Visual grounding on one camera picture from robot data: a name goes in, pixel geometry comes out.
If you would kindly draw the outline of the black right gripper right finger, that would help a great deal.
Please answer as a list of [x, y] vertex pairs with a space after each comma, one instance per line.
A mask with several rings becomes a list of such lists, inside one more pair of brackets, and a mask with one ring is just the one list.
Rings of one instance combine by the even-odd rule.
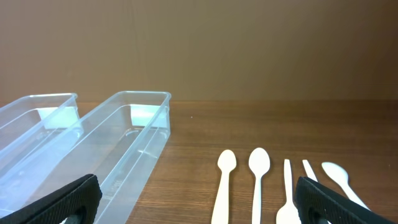
[[308, 177], [298, 178], [294, 200], [302, 224], [394, 224]]

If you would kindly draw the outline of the cream yellow plastic spoon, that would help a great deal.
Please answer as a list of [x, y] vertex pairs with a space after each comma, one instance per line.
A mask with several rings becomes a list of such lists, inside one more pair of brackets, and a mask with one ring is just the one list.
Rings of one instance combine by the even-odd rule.
[[211, 217], [211, 224], [228, 224], [229, 222], [229, 175], [236, 168], [234, 152], [224, 150], [217, 162], [221, 171], [221, 179]]

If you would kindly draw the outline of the white spoon bowl toward robot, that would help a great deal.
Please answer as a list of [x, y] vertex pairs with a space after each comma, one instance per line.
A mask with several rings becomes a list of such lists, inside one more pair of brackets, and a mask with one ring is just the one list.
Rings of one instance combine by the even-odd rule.
[[289, 159], [284, 159], [285, 204], [277, 211], [276, 224], [301, 224], [299, 212], [293, 200], [292, 169]]

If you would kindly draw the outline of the white short plastic spoon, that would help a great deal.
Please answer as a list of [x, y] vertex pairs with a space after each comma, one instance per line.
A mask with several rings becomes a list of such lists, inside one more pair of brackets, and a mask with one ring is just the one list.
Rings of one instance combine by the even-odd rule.
[[322, 168], [327, 176], [340, 186], [340, 188], [351, 201], [369, 210], [365, 203], [355, 194], [355, 192], [349, 186], [349, 175], [347, 171], [344, 170], [344, 168], [332, 162], [322, 162]]

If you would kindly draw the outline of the white slim plastic spoon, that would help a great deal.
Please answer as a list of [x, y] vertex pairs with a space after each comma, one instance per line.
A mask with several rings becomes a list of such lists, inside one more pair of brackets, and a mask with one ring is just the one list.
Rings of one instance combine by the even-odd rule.
[[315, 173], [314, 173], [309, 161], [304, 159], [302, 161], [302, 163], [303, 163], [303, 167], [305, 169], [305, 173], [306, 173], [307, 177], [312, 179], [312, 180], [314, 180], [315, 182], [317, 182], [318, 180], [316, 178], [316, 175], [315, 175]]

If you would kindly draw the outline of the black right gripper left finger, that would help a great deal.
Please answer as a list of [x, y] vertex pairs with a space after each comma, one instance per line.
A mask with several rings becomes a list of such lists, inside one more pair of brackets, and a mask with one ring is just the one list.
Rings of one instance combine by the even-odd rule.
[[86, 174], [1, 218], [1, 224], [92, 224], [101, 198], [97, 176]]

